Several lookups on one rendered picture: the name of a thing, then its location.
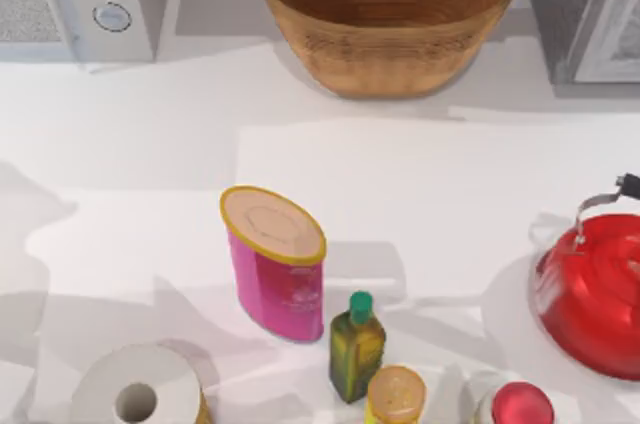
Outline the pink can with yellow rim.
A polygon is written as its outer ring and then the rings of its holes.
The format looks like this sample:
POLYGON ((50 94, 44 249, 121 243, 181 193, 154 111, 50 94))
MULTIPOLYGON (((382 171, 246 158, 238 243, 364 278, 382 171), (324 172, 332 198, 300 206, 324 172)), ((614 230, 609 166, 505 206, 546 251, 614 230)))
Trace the pink can with yellow rim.
POLYGON ((219 208, 237 296, 249 317, 279 337, 318 340, 327 251, 318 222, 285 196, 251 185, 223 191, 219 208))

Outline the brown woven basket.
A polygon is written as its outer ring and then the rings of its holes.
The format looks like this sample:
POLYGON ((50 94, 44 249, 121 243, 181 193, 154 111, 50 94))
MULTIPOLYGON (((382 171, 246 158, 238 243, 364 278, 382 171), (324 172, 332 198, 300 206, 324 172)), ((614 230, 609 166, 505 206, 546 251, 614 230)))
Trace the brown woven basket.
POLYGON ((413 98, 477 55, 511 0, 265 0, 309 74, 347 98, 413 98))

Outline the green bottle with green cap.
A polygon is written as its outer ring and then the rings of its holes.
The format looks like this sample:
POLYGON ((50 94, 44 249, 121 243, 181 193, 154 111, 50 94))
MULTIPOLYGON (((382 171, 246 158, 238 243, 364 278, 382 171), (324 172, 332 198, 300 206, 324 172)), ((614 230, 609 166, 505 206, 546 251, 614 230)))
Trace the green bottle with green cap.
POLYGON ((349 308, 330 325, 329 376, 345 403, 367 394, 370 380, 381 367, 386 331, 374 313, 369 292, 354 292, 349 308))

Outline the yellow can with orange lid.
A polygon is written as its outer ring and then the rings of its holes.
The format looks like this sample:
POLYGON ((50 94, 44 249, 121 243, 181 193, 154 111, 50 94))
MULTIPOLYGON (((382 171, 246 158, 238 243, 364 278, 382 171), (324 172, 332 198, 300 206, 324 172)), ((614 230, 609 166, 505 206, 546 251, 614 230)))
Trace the yellow can with orange lid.
POLYGON ((426 385, 415 371, 384 366, 369 382, 364 424, 418 424, 426 395, 426 385))

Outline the round microwave knob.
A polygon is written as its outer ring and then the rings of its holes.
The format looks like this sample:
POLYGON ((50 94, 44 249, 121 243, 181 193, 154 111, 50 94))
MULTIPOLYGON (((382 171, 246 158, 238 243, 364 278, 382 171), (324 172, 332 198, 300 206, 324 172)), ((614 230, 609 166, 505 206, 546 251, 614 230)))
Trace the round microwave knob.
POLYGON ((129 11, 122 5, 107 2, 93 9, 94 22, 103 30, 112 33, 126 31, 132 24, 129 11))

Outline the white paper roll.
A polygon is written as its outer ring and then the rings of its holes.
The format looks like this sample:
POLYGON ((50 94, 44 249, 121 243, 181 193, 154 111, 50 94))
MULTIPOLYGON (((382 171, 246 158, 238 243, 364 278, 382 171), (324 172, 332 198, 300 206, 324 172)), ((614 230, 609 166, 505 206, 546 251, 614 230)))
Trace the white paper roll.
POLYGON ((161 345, 137 344, 94 363, 78 384, 70 424, 214 424, 189 362, 161 345))

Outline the red kettle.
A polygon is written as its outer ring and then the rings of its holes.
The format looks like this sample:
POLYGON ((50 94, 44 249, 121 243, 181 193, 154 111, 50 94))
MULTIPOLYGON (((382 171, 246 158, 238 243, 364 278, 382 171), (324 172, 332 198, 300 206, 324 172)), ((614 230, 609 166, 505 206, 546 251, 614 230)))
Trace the red kettle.
POLYGON ((532 298, 548 335, 573 359, 640 381, 640 215, 583 213, 621 197, 640 201, 640 177, 583 201, 573 227, 535 267, 532 298))

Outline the clear jar with red lid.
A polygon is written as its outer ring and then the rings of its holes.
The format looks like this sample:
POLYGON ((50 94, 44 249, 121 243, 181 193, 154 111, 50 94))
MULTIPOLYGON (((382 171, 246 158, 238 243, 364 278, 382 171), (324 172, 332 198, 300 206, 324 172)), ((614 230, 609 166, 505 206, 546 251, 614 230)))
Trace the clear jar with red lid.
POLYGON ((512 381, 487 392, 469 424, 555 424, 555 411, 541 389, 529 382, 512 381))

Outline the pale microwave oven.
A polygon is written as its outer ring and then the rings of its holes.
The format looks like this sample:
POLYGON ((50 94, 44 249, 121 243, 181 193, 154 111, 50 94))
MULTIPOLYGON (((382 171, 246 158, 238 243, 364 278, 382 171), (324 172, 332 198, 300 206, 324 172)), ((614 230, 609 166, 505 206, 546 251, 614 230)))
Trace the pale microwave oven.
POLYGON ((0 62, 150 62, 167 0, 0 0, 0 62), (107 2, 132 17, 124 32, 101 29, 93 9, 107 2))

